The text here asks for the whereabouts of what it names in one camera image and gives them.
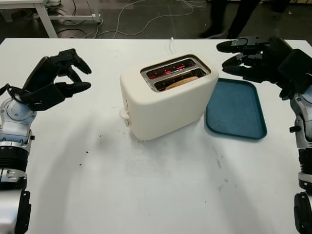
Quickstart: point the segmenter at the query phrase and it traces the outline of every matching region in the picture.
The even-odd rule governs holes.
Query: shoe
[[[44,5],[47,7],[58,6],[61,4],[61,0],[48,0]]]
[[[200,38],[203,39],[212,39],[212,38],[217,38],[225,34],[223,31],[223,28],[209,28],[205,32],[199,34]]]

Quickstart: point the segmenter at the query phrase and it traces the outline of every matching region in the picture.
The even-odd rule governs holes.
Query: person's leg
[[[241,0],[237,14],[229,29],[228,39],[235,39],[248,22],[252,12],[257,7],[260,0]]]
[[[222,34],[224,13],[227,0],[211,0],[210,28],[199,35],[200,38],[212,38]]]

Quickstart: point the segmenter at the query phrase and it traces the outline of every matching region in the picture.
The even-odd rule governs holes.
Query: cable on floor
[[[103,24],[103,19],[102,19],[102,18],[99,18],[99,20],[100,20],[100,24],[97,26],[97,31],[96,31],[96,33],[94,34],[93,39],[97,38],[97,36],[98,36],[98,29],[99,29],[99,28],[102,26],[102,24]]]
[[[77,7],[76,7],[76,3],[74,0],[73,1],[73,4],[74,4],[74,11],[73,11],[73,16],[76,15],[76,11],[77,11]]]
[[[139,32],[137,32],[137,33],[134,33],[134,34],[126,34],[126,33],[124,33],[124,32],[118,31],[118,28],[119,28],[119,20],[120,20],[120,16],[121,16],[123,10],[126,9],[128,6],[131,6],[131,5],[133,5],[133,4],[136,4],[136,3],[142,2],[142,1],[146,1],[146,0],[139,0],[139,1],[130,3],[130,4],[126,5],[125,7],[123,7],[122,10],[121,10],[121,12],[119,13],[119,16],[118,16],[117,28],[116,28],[116,30],[109,30],[109,31],[105,31],[105,32],[99,33],[99,34],[97,35],[97,37],[99,37],[100,35],[103,35],[103,34],[105,34],[105,33],[111,33],[111,32],[115,32],[115,34],[114,34],[114,36],[113,36],[113,39],[115,39],[117,33],[120,33],[120,34],[123,34],[123,35],[126,35],[126,36],[135,36],[135,35],[138,35],[138,34],[142,33],[152,21],[154,21],[154,20],[156,20],[156,19],[158,19],[158,18],[161,18],[161,17],[168,17],[168,16],[170,16],[170,17],[175,17],[175,16],[187,16],[187,15],[190,15],[191,13],[194,12],[193,5],[190,4],[190,3],[188,3],[188,2],[193,2],[193,1],[176,0],[176,1],[182,1],[182,2],[184,2],[188,7],[191,8],[192,11],[189,12],[189,13],[186,13],[186,14],[178,14],[178,15],[169,14],[169,15],[163,15],[163,16],[155,17],[155,18],[151,19],[150,21],[148,21],[147,24],[145,25],[145,27],[144,27],[141,31],[139,31]],[[203,6],[195,6],[195,7],[205,7],[205,6],[207,5],[207,3],[205,2],[205,0],[203,0],[201,3],[204,3],[205,5],[203,5]]]
[[[81,31],[81,32],[83,32],[83,33],[85,34],[85,37],[88,36],[88,34],[86,34],[83,30],[78,29],[78,28],[66,28],[66,29],[63,29],[63,30],[58,31],[57,34],[62,33],[62,32],[65,32],[65,31],[69,31],[69,30]]]

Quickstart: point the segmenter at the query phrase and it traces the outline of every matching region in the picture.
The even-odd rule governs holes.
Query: white table
[[[0,9],[35,8],[50,38],[58,38],[51,20],[93,20],[100,22],[97,0],[92,0],[94,14],[91,16],[49,16],[44,4],[47,0],[0,0]]]
[[[218,42],[176,40],[175,48],[199,52],[220,77],[237,78],[221,71],[231,55],[217,52]],[[289,43],[312,56],[306,41]],[[79,73],[92,88],[39,113],[32,125],[28,233],[296,233],[293,196],[301,190],[289,133],[294,114],[277,86],[254,84],[268,128],[260,141],[214,134],[202,118],[144,142],[118,116],[119,75],[169,54],[169,40],[6,39],[1,83],[21,87],[43,56],[72,47],[93,70]]]

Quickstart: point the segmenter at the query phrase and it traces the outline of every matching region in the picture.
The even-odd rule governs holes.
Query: power cord
[[[97,37],[99,37],[100,35],[103,35],[103,34],[105,34],[105,33],[112,33],[112,32],[115,32],[115,33],[114,33],[114,36],[113,36],[113,39],[115,39],[117,33],[120,33],[120,34],[123,34],[123,35],[126,35],[126,36],[135,36],[135,35],[138,35],[138,34],[142,33],[152,21],[154,21],[154,20],[156,20],[156,19],[158,19],[158,18],[161,18],[161,17],[168,17],[168,16],[170,16],[170,17],[175,17],[175,16],[187,16],[187,15],[190,15],[190,14],[192,14],[192,13],[194,12],[194,8],[193,8],[193,7],[205,7],[205,6],[207,6],[207,3],[205,2],[205,0],[199,1],[199,2],[197,2],[197,1],[189,1],[189,0],[176,0],[176,1],[184,2],[188,7],[191,8],[192,11],[189,12],[189,13],[186,13],[186,14],[178,14],[178,15],[171,15],[171,14],[170,14],[170,15],[163,15],[163,16],[155,17],[155,18],[151,19],[150,21],[148,21],[147,24],[145,25],[145,27],[144,27],[141,31],[139,31],[139,32],[137,32],[137,33],[126,34],[126,33],[124,33],[124,32],[118,31],[118,28],[119,28],[119,20],[120,20],[120,16],[121,16],[123,10],[126,9],[128,6],[131,6],[131,5],[133,5],[133,4],[136,4],[136,3],[142,2],[142,1],[146,1],[146,0],[139,0],[139,1],[130,3],[130,4],[126,5],[125,7],[123,7],[122,10],[121,10],[121,12],[119,13],[119,16],[118,16],[117,28],[116,28],[116,30],[109,30],[109,31],[105,31],[105,32],[99,33],[95,38],[97,38]],[[202,6],[196,6],[196,5],[192,5],[191,3],[204,3],[204,5],[202,5]]]

